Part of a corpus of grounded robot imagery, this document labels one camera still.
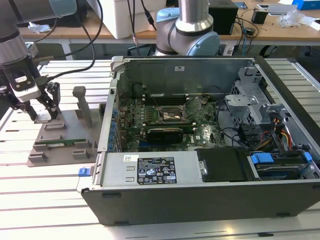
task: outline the black speaker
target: black speaker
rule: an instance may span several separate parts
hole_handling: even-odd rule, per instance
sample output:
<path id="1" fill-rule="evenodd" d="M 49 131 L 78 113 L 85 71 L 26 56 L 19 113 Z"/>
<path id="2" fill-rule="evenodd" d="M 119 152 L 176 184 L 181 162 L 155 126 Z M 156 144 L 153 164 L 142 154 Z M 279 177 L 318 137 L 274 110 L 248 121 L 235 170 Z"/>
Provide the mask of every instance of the black speaker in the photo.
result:
<path id="1" fill-rule="evenodd" d="M 238 7 L 231 0 L 209 0 L 213 30 L 219 35 L 231 35 L 237 12 Z"/>

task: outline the blue latch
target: blue latch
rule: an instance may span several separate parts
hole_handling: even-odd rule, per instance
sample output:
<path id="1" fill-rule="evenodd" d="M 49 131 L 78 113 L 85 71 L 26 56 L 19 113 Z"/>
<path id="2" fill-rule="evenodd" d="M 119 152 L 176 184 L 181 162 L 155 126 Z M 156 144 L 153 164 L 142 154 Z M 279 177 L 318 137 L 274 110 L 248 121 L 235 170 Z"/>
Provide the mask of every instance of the blue latch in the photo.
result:
<path id="1" fill-rule="evenodd" d="M 251 160 L 254 164 L 273 164 L 275 162 L 270 153 L 264 152 L 254 153 Z"/>
<path id="2" fill-rule="evenodd" d="M 309 152 L 305 152 L 303 153 L 305 159 L 308 161 L 308 163 L 311 163 L 312 162 L 312 156 Z"/>
<path id="3" fill-rule="evenodd" d="M 90 167 L 80 168 L 78 171 L 78 177 L 90 177 Z"/>

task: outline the blue box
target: blue box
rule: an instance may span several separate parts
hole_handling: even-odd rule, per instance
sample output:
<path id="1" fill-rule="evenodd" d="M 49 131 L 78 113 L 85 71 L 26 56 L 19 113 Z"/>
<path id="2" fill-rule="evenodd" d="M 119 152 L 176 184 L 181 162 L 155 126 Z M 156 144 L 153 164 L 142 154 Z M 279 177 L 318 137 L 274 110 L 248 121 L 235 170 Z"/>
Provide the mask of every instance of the blue box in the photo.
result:
<path id="1" fill-rule="evenodd" d="M 292 4 L 298 4 L 299 10 L 320 9 L 320 0 L 293 0 Z"/>

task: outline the workbench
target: workbench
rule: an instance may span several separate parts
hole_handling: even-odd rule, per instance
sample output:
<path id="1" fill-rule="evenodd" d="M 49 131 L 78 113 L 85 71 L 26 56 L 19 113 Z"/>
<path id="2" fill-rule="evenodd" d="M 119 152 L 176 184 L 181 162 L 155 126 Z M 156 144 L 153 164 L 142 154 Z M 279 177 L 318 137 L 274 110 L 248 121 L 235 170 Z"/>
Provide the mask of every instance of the workbench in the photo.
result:
<path id="1" fill-rule="evenodd" d="M 307 112 L 320 124 L 320 87 L 314 78 L 297 63 L 286 59 L 267 61 Z M 85 60 L 51 61 L 41 69 L 41 74 L 51 76 L 89 64 L 90 61 Z M 98 60 L 94 67 L 86 72 L 58 78 L 57 81 L 61 83 L 60 109 L 77 109 L 77 99 L 72 95 L 74 86 L 85 86 L 86 100 L 90 108 L 97 108 L 99 103 L 105 102 L 108 97 L 112 79 L 110 72 L 110 61 Z M 268 91 L 276 102 L 279 101 L 276 92 L 271 88 L 268 88 Z M 40 109 L 40 105 L 35 101 L 32 105 L 36 110 Z M 92 166 L 92 163 L 34 168 L 26 166 L 40 127 L 39 124 L 34 124 L 26 113 L 11 109 L 0 121 L 1 240 L 260 240 L 260 236 L 270 236 L 268 240 L 320 239 L 320 203 L 296 217 L 102 226 L 77 192 L 79 168 Z M 89 184 L 90 180 L 91 178 L 87 177 L 80 182 L 83 184 L 87 181 Z"/>
<path id="2" fill-rule="evenodd" d="M 248 10 L 254 9 L 260 1 L 244 0 Z M 266 0 L 263 4 L 276 4 L 278 0 Z M 244 10 L 238 11 L 240 17 Z M 300 11 L 309 17 L 320 18 L 320 10 L 304 10 Z M 243 18 L 251 22 L 253 11 L 248 11 L 243 14 Z M 320 46 L 320 32 L 310 26 L 301 25 L 301 27 L 282 28 L 276 24 L 278 16 L 267 16 L 264 24 L 257 24 L 259 35 L 253 40 L 253 45 L 274 45 L 274 46 Z M 93 38 L 99 29 L 100 19 L 93 12 L 89 11 L 87 19 L 84 22 L 90 36 Z M 249 23 L 244 26 L 254 28 Z M 21 35 L 26 42 L 32 42 L 34 39 L 39 39 L 45 33 L 32 33 L 27 27 L 20 28 Z M 139 44 L 155 44 L 157 33 L 155 31 L 145 31 L 136 34 Z M 224 55 L 230 55 L 232 48 L 238 43 L 241 38 L 241 28 L 238 24 L 233 28 L 231 35 L 221 35 L 220 40 L 222 45 L 226 45 Z M 57 29 L 41 43 L 61 44 L 65 53 L 69 53 L 70 44 L 87 44 L 89 42 L 84 30 L 79 28 L 57 27 Z M 99 38 L 95 41 L 97 44 L 132 44 L 132 39 L 123 38 L 115 39 L 109 30 L 103 26 Z M 67 60 L 72 60 L 72 56 L 67 57 Z"/>

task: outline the motherboard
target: motherboard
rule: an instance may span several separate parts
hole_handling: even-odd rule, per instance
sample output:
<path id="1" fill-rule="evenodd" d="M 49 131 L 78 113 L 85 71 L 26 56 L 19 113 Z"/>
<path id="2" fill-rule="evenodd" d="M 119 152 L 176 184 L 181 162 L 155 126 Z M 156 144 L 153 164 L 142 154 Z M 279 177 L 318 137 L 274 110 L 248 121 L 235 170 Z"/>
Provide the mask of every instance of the motherboard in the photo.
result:
<path id="1" fill-rule="evenodd" d="M 122 150 L 194 151 L 225 147 L 216 124 L 217 102 L 209 96 L 185 100 L 120 97 Z"/>

